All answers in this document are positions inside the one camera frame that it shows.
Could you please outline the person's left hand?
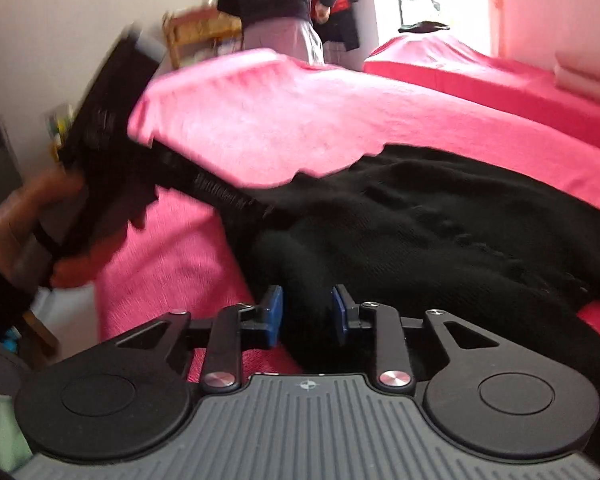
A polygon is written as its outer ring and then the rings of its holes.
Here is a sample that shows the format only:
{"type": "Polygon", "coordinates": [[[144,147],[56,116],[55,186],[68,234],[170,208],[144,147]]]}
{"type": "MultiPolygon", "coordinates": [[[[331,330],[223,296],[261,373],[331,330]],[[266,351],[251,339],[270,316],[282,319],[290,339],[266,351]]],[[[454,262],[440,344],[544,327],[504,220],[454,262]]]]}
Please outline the person's left hand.
{"type": "MultiPolygon", "coordinates": [[[[38,217],[61,200],[75,196],[83,186],[79,174],[59,168],[44,171],[17,188],[0,205],[0,271],[14,278],[15,263],[31,236],[38,217]]],[[[128,238],[124,226],[117,233],[98,240],[83,254],[55,263],[50,284],[55,288],[76,288],[94,281],[128,238]]]]}

